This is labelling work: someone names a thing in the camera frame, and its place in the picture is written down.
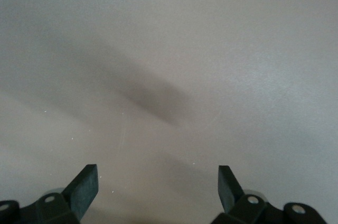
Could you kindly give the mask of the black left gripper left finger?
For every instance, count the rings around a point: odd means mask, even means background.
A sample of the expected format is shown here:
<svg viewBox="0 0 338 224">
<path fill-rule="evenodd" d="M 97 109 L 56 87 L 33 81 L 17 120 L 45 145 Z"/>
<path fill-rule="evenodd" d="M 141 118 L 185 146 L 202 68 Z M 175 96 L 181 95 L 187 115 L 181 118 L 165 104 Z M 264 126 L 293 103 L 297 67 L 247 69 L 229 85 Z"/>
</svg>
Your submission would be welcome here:
<svg viewBox="0 0 338 224">
<path fill-rule="evenodd" d="M 88 164 L 61 192 L 45 194 L 26 207 L 0 201 L 0 224 L 81 224 L 98 190 L 97 165 Z"/>
</svg>

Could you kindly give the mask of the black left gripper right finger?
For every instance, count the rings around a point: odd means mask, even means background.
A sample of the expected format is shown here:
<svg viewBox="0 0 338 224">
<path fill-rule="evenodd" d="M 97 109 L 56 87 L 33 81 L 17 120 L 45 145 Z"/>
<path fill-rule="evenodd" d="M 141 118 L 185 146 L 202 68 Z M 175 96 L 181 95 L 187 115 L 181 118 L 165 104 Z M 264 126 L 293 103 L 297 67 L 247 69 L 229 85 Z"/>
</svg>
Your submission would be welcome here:
<svg viewBox="0 0 338 224">
<path fill-rule="evenodd" d="M 262 197 L 246 193 L 227 165 L 218 169 L 218 195 L 223 212 L 211 224 L 327 224 L 306 204 L 290 202 L 280 210 Z"/>
</svg>

